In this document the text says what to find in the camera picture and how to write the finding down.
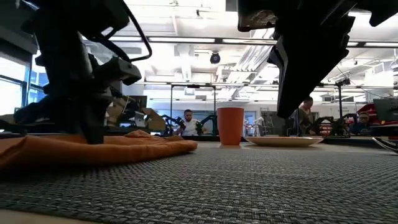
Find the plate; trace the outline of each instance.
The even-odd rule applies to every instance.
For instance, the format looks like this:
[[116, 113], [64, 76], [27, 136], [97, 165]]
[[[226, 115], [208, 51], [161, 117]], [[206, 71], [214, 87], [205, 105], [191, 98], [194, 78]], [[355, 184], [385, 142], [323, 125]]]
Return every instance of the plate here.
[[308, 147], [320, 143], [323, 138], [308, 137], [244, 137], [251, 143], [258, 146], [274, 147]]

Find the gray woven mat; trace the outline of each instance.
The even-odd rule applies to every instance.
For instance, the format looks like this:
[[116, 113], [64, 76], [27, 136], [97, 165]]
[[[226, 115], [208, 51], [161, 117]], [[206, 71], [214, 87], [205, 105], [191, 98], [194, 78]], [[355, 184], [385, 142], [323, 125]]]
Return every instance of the gray woven mat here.
[[0, 180], [0, 208], [104, 223], [398, 223], [398, 157], [200, 149]]

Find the man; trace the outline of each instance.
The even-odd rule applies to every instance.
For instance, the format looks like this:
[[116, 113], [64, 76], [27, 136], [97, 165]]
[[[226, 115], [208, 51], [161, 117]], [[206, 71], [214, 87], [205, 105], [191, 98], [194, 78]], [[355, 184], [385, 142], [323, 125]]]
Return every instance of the man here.
[[176, 131], [176, 134], [181, 134], [183, 136], [197, 136], [198, 135], [198, 130], [197, 130], [197, 123], [199, 122], [197, 119], [194, 119], [192, 116], [192, 110], [187, 109], [184, 111], [184, 126], [179, 127]]
[[303, 101], [303, 105], [300, 106], [291, 116], [294, 119], [293, 133], [297, 133], [297, 113], [298, 113], [298, 125], [300, 127], [301, 134], [315, 134], [312, 130], [307, 132], [307, 128], [313, 123], [311, 107], [313, 105], [313, 99], [311, 96], [306, 97]]
[[369, 114], [367, 112], [360, 112], [359, 121], [356, 124], [352, 124], [349, 127], [349, 131], [353, 134], [370, 134], [371, 132], [371, 124], [369, 123]]

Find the white shirt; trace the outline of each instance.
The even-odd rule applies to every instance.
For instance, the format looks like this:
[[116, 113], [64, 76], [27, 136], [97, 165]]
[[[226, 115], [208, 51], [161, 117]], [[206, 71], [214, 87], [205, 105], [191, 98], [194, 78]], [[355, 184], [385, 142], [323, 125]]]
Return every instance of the white shirt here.
[[182, 134], [183, 136], [197, 136], [198, 131], [197, 131], [197, 119], [191, 119], [189, 122], [184, 121], [185, 129], [183, 130]]

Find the orange cloth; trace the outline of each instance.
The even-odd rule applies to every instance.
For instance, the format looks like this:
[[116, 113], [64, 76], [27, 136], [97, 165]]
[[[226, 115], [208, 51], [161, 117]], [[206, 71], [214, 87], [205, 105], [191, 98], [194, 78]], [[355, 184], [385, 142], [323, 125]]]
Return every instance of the orange cloth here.
[[111, 165], [148, 161], [194, 151], [197, 143], [179, 136], [161, 138], [143, 131], [105, 136], [90, 145], [79, 135], [26, 136], [0, 140], [0, 169], [65, 165]]

